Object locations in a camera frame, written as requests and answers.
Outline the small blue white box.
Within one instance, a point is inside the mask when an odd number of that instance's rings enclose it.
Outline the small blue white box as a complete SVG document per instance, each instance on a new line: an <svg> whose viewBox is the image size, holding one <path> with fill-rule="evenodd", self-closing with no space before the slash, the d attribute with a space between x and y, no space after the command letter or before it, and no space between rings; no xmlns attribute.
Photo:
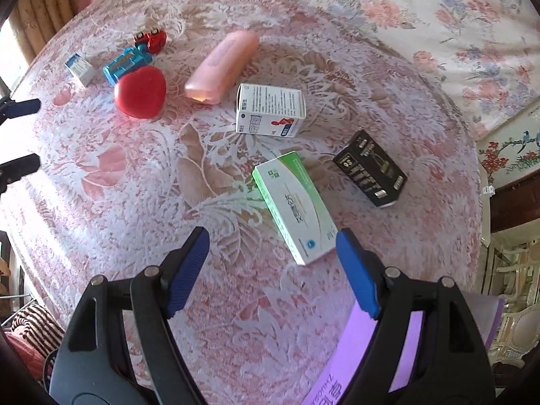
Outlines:
<svg viewBox="0 0 540 405"><path fill-rule="evenodd" d="M72 77L75 77L75 80L84 87L88 87L96 76L96 68L79 53L71 55L65 62L65 67Z"/></svg>

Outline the blue candy jackpot toy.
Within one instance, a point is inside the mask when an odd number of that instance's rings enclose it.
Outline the blue candy jackpot toy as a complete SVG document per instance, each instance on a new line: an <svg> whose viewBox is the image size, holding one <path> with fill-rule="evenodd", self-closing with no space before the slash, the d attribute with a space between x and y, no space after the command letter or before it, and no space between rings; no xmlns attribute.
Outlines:
<svg viewBox="0 0 540 405"><path fill-rule="evenodd" d="M114 86L123 76L150 65L153 57L144 49L129 47L103 67L104 77Z"/></svg>

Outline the red heart-shaped box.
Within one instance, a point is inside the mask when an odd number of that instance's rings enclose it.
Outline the red heart-shaped box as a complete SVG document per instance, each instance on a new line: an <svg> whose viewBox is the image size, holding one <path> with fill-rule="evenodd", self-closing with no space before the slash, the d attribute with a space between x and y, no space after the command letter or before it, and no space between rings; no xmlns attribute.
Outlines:
<svg viewBox="0 0 540 405"><path fill-rule="evenodd" d="M163 72L144 66L130 72L116 83L114 103L124 114L137 119L153 119L161 112L167 93Z"/></svg>

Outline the red toy truck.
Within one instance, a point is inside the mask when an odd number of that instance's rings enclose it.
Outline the red toy truck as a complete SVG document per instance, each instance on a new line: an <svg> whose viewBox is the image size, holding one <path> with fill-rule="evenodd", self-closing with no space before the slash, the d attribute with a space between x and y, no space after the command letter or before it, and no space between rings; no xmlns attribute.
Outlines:
<svg viewBox="0 0 540 405"><path fill-rule="evenodd" d="M151 55L160 53L166 43L167 33L160 28L139 31L134 36L134 46Z"/></svg>

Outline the green white medicine box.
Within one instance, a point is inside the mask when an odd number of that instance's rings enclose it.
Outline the green white medicine box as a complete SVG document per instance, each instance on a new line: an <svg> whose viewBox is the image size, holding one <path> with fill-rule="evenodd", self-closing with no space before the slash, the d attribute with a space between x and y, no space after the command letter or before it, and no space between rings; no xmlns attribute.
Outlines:
<svg viewBox="0 0 540 405"><path fill-rule="evenodd" d="M335 248L337 227L297 152L256 165L252 178L296 264Z"/></svg>

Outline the black shaver box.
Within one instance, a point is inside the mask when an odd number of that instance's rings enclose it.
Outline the black shaver box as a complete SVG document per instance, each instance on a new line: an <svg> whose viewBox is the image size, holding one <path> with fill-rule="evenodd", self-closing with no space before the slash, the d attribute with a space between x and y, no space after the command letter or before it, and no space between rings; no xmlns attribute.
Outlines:
<svg viewBox="0 0 540 405"><path fill-rule="evenodd" d="M377 208L392 206L407 175L364 129L358 130L333 162Z"/></svg>

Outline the pink glasses case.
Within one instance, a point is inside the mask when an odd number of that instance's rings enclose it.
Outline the pink glasses case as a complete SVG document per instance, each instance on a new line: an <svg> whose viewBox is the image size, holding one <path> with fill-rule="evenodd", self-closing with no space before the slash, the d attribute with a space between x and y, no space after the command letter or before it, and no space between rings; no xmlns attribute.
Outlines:
<svg viewBox="0 0 540 405"><path fill-rule="evenodd" d="M220 103L258 46L259 36L252 31L238 30L228 34L189 77L184 93L198 103Z"/></svg>

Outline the striped red white cloth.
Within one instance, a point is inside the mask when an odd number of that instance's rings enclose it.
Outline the striped red white cloth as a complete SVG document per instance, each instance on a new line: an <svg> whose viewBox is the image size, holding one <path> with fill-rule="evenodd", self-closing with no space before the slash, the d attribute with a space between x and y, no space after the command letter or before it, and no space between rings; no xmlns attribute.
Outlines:
<svg viewBox="0 0 540 405"><path fill-rule="evenodd" d="M64 333L49 309L39 303L19 310L5 329L8 343L38 382L42 381L47 356L59 348Z"/></svg>

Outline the white dining chair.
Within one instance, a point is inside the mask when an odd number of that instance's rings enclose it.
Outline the white dining chair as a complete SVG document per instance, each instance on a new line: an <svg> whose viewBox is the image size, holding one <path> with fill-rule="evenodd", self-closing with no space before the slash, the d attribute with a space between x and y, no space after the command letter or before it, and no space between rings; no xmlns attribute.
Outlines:
<svg viewBox="0 0 540 405"><path fill-rule="evenodd" d="M495 269L508 284L502 322L488 355L493 366L500 363L521 369L523 357L539 343L539 240L509 253L515 261Z"/></svg>

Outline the beige curtain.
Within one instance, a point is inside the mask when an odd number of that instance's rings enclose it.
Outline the beige curtain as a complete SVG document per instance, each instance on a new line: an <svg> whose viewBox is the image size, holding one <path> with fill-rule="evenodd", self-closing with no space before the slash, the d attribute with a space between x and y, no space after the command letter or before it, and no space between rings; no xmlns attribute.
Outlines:
<svg viewBox="0 0 540 405"><path fill-rule="evenodd" d="M27 64L77 12L78 0L17 0L7 20Z"/></svg>

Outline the pink lace tablecloth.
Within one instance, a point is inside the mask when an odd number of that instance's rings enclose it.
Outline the pink lace tablecloth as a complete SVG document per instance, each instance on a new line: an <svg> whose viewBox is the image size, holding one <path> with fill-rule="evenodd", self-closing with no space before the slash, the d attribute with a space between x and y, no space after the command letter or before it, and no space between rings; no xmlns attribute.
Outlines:
<svg viewBox="0 0 540 405"><path fill-rule="evenodd" d="M114 103L103 67L139 31L167 43L149 66L166 79L157 117ZM194 103L183 86L226 35L255 32L249 83L306 98L294 138L238 134L234 94ZM79 53L88 87L65 67ZM211 404L299 404L336 347L354 297L337 257L296 265L252 169L295 151L335 224L420 280L450 275L470 290L480 251L476 147L457 107L409 61L350 23L287 0L99 0L29 67L14 97L38 113L1 128L1 157L40 156L41 169L1 198L1 227L27 277L68 323L88 281L129 278L161 262L197 226L211 251L184 311L171 321ZM377 208L333 158L364 129L407 175Z"/></svg>

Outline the bird flower painting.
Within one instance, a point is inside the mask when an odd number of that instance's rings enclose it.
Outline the bird flower painting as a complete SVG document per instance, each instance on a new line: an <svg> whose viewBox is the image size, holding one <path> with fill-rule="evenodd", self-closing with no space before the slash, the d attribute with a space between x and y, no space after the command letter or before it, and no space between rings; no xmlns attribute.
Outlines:
<svg viewBox="0 0 540 405"><path fill-rule="evenodd" d="M539 100L477 143L488 182L505 187L539 169Z"/></svg>

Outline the floral bed sheet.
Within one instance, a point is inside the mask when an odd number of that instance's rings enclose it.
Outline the floral bed sheet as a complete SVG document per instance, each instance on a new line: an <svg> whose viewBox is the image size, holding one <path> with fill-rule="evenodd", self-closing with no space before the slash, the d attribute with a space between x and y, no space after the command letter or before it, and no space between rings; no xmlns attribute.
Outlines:
<svg viewBox="0 0 540 405"><path fill-rule="evenodd" d="M408 59L482 138L539 95L531 0L293 0L348 21Z"/></svg>

